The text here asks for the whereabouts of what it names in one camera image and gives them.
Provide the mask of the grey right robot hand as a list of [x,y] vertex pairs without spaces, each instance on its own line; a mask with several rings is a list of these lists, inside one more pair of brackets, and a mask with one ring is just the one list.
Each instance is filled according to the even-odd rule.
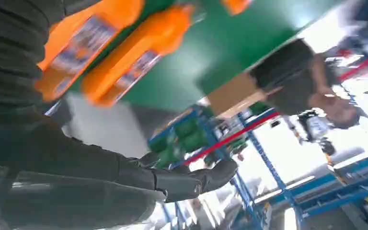
[[0,229],[94,230],[151,216],[158,202],[221,188],[233,160],[212,169],[150,169],[69,138],[43,115],[0,116]]

